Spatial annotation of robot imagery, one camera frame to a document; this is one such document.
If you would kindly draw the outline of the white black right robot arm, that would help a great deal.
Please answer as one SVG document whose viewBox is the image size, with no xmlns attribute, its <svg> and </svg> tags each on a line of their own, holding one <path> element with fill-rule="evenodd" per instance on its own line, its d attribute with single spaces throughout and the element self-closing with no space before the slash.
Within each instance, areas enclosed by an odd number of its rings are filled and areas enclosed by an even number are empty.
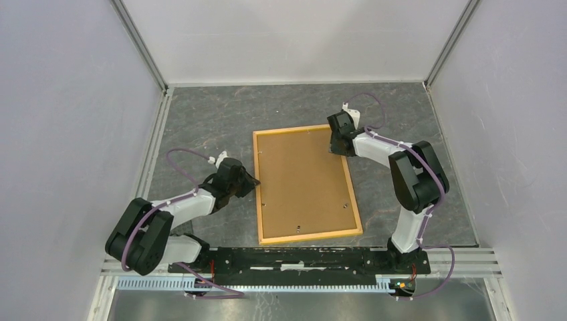
<svg viewBox="0 0 567 321">
<path fill-rule="evenodd" d="M 427 221 L 449 191 L 435 149 L 425 140 L 404 143 L 379 135 L 371 126 L 357 128 L 345 110 L 327 121 L 332 154 L 367 158 L 389 169 L 401 211 L 386 246 L 386 264 L 395 273 L 405 272 L 418 260 Z"/>
</svg>

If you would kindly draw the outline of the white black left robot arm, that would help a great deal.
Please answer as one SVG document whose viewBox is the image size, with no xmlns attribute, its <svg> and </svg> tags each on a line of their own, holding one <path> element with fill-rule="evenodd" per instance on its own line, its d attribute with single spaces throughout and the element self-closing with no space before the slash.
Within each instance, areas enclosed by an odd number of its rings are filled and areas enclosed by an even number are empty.
<svg viewBox="0 0 567 321">
<path fill-rule="evenodd" d="M 184 235 L 169 244 L 171 231 L 218 212 L 230 198 L 243 198 L 260 184 L 235 158 L 225 157 L 215 166 L 216 172 L 188 193 L 162 201 L 131 200 L 108 237 L 105 252 L 120 261 L 124 271 L 142 276 L 153 272 L 164 258 L 181 261 L 193 272 L 205 271 L 210 255 L 201 249 L 203 243 Z"/>
</svg>

